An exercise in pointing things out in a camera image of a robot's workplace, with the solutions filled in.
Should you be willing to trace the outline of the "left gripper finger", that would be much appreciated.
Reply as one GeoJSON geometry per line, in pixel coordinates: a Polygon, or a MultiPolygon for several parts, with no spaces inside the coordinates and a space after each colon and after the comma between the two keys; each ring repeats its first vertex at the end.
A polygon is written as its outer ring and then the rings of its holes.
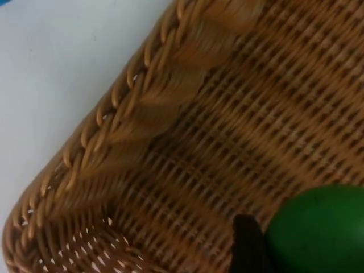
{"type": "Polygon", "coordinates": [[[238,214],[233,222],[230,273],[273,272],[263,232],[252,215],[238,214]]]}

